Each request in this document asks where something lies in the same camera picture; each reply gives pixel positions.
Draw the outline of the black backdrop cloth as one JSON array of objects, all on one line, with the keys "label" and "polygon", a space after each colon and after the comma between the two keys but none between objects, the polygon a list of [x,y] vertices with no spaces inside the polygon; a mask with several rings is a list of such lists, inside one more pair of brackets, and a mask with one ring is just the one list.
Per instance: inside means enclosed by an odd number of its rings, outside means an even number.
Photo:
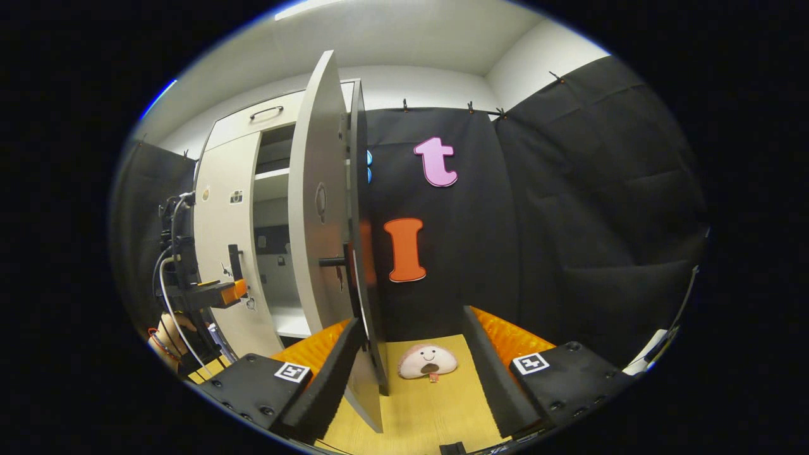
[{"label": "black backdrop cloth", "polygon": [[[385,346],[459,334],[465,306],[621,369],[656,331],[675,331],[710,227],[690,145],[624,61],[554,75],[495,120],[405,102],[365,109]],[[159,206],[195,194],[199,160],[145,142],[125,154],[109,242],[139,329],[161,312]],[[255,228],[260,268],[281,277],[285,205],[258,205]]]}]

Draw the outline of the short ceiling light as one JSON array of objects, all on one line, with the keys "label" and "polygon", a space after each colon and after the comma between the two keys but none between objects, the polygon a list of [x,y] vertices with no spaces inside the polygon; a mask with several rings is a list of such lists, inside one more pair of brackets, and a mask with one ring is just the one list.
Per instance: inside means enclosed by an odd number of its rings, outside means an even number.
[{"label": "short ceiling light", "polygon": [[168,82],[166,86],[162,90],[160,90],[159,94],[154,96],[153,100],[150,101],[150,104],[148,104],[148,106],[145,107],[145,109],[140,114],[138,120],[139,121],[144,120],[147,117],[147,115],[151,112],[151,110],[153,110],[154,106],[156,106],[156,104],[159,103],[159,101],[176,85],[177,82],[178,80],[176,78],[173,78],[173,80]]}]

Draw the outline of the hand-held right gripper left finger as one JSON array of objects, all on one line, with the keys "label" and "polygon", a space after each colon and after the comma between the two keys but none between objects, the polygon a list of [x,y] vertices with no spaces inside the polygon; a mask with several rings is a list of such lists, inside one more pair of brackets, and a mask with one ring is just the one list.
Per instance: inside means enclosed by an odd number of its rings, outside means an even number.
[{"label": "hand-held right gripper left finger", "polygon": [[335,417],[365,341],[361,320],[346,319],[270,357],[243,355],[197,389],[239,420],[313,444]]}]

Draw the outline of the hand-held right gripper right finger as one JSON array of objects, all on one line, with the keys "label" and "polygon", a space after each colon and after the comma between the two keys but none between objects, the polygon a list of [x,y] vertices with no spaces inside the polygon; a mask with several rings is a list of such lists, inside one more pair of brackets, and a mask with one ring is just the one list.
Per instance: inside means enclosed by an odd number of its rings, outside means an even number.
[{"label": "hand-held right gripper right finger", "polygon": [[636,380],[582,343],[554,345],[471,306],[463,337],[502,437],[568,427]]}]

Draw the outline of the beige double-door shoe cabinet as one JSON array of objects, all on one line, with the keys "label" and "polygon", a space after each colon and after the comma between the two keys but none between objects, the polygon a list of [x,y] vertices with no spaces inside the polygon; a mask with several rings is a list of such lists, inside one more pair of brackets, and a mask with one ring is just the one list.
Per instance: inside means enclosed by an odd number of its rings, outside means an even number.
[{"label": "beige double-door shoe cabinet", "polygon": [[[341,81],[342,89],[346,94],[346,101],[350,100],[349,92],[351,81]],[[205,142],[203,152],[210,150],[225,142],[249,135],[249,133],[260,132],[260,146],[255,164],[255,181],[253,186],[253,223],[254,237],[255,228],[258,224],[258,205],[265,205],[268,201],[285,200],[286,202],[286,225],[289,231],[288,219],[288,188],[289,170],[291,170],[291,146],[294,138],[295,126],[300,115],[301,101],[304,90],[298,90],[283,96],[278,96],[271,100],[265,100],[254,106],[231,113],[217,121]],[[291,233],[289,232],[289,244],[291,245]],[[260,253],[255,244],[255,253],[260,274],[260,280],[265,292],[265,299],[271,311],[274,326],[280,338],[280,323],[276,320],[276,313],[272,311],[272,306],[279,305],[281,298],[276,296],[276,291],[280,283],[285,283],[287,287],[294,287],[297,291],[297,303],[300,313],[307,324],[307,320],[301,307],[300,296],[294,272],[294,260],[291,249],[285,254],[287,262],[286,277],[281,277],[278,266],[271,268],[260,268]]]}]

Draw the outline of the pink white plush toy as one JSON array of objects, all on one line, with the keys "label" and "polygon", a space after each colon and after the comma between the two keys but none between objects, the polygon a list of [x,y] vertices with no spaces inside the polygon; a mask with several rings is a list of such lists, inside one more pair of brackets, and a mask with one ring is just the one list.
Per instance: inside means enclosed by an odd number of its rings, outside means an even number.
[{"label": "pink white plush toy", "polygon": [[402,379],[439,377],[456,371],[458,360],[453,352],[436,344],[416,344],[401,355],[397,374]]}]

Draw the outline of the cabinet door with cat silhouette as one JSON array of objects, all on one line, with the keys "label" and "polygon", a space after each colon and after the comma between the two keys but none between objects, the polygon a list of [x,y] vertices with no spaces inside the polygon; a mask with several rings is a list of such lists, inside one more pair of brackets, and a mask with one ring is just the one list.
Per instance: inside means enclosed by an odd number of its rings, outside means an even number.
[{"label": "cabinet door with cat silhouette", "polygon": [[347,400],[382,433],[388,394],[384,330],[373,253],[367,115],[360,80],[346,101],[336,52],[324,52],[303,93],[291,146],[288,219],[298,296],[312,334],[348,320],[355,349],[341,347],[329,401]]}]

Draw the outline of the cabinet door with camera sticker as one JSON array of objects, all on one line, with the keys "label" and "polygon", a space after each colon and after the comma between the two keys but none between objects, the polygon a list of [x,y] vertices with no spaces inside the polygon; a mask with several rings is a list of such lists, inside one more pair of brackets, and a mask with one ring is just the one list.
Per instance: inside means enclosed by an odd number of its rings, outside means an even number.
[{"label": "cabinet door with camera sticker", "polygon": [[203,152],[195,181],[193,237],[202,281],[233,282],[236,271],[229,247],[237,247],[235,264],[246,283],[246,298],[229,308],[212,309],[215,323],[237,357],[271,357],[280,338],[260,280],[253,223],[253,186],[261,133],[225,142]]}]

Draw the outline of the long ceiling light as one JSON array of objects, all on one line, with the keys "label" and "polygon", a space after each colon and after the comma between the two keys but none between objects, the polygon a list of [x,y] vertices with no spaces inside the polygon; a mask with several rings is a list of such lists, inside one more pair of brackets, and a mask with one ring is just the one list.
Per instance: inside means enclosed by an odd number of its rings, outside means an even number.
[{"label": "long ceiling light", "polygon": [[274,14],[274,20],[280,21],[286,18],[291,18],[295,15],[303,14],[313,9],[323,8],[324,6],[344,2],[344,0],[301,0],[291,6],[281,9]]}]

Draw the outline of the white printed object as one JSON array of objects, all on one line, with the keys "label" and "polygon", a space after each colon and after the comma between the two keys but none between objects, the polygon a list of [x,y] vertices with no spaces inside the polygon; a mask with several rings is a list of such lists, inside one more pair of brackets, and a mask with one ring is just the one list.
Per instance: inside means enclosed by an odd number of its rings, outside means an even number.
[{"label": "white printed object", "polygon": [[656,355],[664,347],[665,341],[668,338],[669,331],[667,329],[659,329],[651,337],[647,345],[631,360],[623,372],[626,375],[638,375],[639,373],[647,371],[653,363]]}]

